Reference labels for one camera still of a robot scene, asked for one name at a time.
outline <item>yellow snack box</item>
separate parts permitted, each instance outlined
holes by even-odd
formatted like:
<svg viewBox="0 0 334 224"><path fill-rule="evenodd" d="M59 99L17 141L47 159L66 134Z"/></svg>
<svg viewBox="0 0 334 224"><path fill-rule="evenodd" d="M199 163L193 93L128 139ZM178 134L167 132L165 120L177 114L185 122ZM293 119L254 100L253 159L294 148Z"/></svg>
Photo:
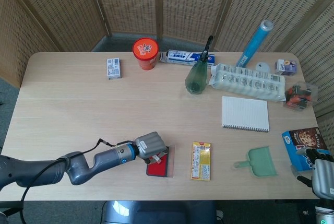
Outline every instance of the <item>yellow snack box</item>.
<svg viewBox="0 0 334 224"><path fill-rule="evenodd" d="M210 180L211 144L193 142L192 173L193 180Z"/></svg>

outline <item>spiral binding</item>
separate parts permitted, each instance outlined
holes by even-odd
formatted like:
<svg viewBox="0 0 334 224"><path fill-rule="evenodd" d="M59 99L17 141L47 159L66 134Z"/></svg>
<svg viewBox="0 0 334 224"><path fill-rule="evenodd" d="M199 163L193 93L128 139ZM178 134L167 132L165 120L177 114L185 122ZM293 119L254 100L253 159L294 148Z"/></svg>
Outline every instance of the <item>spiral binding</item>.
<svg viewBox="0 0 334 224"><path fill-rule="evenodd" d="M269 132L267 129L264 128L254 128L254 127L246 127L246 126L235 126L235 125L223 125L224 128L231 128L231 129L239 129L239 130L247 130L247 131L256 131L256 132Z"/></svg>

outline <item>green dustpan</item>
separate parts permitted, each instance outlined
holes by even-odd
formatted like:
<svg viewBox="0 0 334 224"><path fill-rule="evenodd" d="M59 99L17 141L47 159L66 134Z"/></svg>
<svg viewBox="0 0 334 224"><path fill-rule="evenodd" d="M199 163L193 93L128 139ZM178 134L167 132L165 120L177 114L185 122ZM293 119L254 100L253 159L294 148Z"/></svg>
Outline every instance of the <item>green dustpan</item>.
<svg viewBox="0 0 334 224"><path fill-rule="evenodd" d="M268 177L276 174L269 147L253 148L248 151L248 160L234 163L235 168L250 167L253 175L257 177Z"/></svg>

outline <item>blue box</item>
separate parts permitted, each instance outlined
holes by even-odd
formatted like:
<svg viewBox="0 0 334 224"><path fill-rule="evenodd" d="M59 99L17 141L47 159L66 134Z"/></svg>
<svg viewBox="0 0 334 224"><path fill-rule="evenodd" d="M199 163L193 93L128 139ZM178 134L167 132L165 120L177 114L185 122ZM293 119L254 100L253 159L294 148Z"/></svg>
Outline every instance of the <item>blue box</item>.
<svg viewBox="0 0 334 224"><path fill-rule="evenodd" d="M160 61L165 63L175 63L193 66L199 60L201 53L185 52L179 50L168 50L161 52ZM208 67L214 66L214 54L208 54Z"/></svg>
<svg viewBox="0 0 334 224"><path fill-rule="evenodd" d="M311 160L307 156L296 154L298 149L316 148L318 152L330 155L318 127L287 131L282 137L291 163L298 171L312 169Z"/></svg>

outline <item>purple box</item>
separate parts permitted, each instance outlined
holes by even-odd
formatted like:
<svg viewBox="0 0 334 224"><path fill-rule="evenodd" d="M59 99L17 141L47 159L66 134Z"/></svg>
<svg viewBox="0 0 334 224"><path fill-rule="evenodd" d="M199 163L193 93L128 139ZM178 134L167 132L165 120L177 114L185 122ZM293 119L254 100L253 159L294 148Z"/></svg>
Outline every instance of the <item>purple box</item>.
<svg viewBox="0 0 334 224"><path fill-rule="evenodd" d="M279 59L275 62L275 74L291 76L295 73L297 73L296 61Z"/></svg>

